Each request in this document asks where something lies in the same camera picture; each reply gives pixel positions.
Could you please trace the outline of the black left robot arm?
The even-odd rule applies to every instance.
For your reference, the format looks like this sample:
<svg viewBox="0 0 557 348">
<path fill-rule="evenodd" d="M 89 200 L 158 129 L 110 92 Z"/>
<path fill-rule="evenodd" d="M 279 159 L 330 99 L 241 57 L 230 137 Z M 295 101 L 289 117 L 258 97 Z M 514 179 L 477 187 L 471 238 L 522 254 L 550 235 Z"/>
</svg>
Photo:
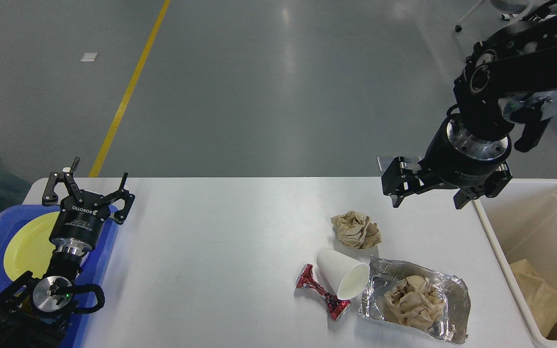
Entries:
<svg viewBox="0 0 557 348">
<path fill-rule="evenodd" d="M 100 282 L 135 196 L 127 174 L 110 194 L 51 172 L 42 204 L 0 214 L 0 348 L 77 348 L 87 315 L 105 304 Z"/>
</svg>

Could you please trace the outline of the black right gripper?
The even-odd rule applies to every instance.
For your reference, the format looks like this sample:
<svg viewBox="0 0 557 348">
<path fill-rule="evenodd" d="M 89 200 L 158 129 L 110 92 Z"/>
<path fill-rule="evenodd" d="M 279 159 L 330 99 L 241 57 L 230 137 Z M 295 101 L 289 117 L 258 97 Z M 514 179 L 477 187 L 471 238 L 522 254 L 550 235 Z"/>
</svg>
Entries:
<svg viewBox="0 0 557 348">
<path fill-rule="evenodd" d="M 407 196 L 424 189 L 419 172 L 427 169 L 442 181 L 454 185 L 456 209 L 482 196 L 495 198 L 513 176 L 505 161 L 511 153 L 511 139 L 482 140 L 464 126 L 461 117 L 447 117 L 435 133 L 424 157 L 381 157 L 382 193 L 400 207 Z"/>
</svg>

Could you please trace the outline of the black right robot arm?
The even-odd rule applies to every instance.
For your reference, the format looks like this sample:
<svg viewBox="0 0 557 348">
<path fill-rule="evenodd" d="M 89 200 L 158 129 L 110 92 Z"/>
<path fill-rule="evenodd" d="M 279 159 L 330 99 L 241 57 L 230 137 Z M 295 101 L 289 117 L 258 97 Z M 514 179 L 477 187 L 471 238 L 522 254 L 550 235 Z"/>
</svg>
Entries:
<svg viewBox="0 0 557 348">
<path fill-rule="evenodd" d="M 474 45 L 425 155 L 395 157 L 384 168 L 382 192 L 393 207 L 414 194 L 456 189 L 462 209 L 510 183 L 512 150 L 536 147 L 557 116 L 556 4 L 549 0 Z"/>
</svg>

